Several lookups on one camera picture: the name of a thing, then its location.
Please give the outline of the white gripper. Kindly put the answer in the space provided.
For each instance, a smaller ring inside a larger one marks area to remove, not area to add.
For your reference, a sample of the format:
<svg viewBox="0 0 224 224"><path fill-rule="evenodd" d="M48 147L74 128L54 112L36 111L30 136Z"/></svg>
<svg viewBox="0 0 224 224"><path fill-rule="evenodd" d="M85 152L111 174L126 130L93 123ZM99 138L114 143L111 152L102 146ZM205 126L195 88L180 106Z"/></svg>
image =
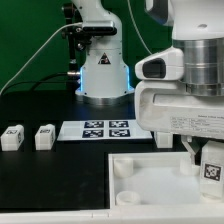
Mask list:
<svg viewBox="0 0 224 224"><path fill-rule="evenodd" d="M190 95L178 81L141 81L135 115L144 130L182 135L192 164L201 149L192 136L224 140L224 97Z"/></svg>

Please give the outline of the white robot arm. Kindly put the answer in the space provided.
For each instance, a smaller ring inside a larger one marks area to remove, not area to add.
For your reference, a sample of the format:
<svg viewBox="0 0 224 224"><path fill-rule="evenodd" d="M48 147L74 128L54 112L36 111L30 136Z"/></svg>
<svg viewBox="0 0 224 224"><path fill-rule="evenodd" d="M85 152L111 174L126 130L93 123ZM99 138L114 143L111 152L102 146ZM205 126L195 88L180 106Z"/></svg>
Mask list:
<svg viewBox="0 0 224 224"><path fill-rule="evenodd" d="M140 127L179 134L191 154L193 136L224 140L224 0L145 0L147 14L173 28L172 46L135 65L136 87L122 58L119 18L101 0L72 2L91 40L80 98L102 104L133 93Z"/></svg>

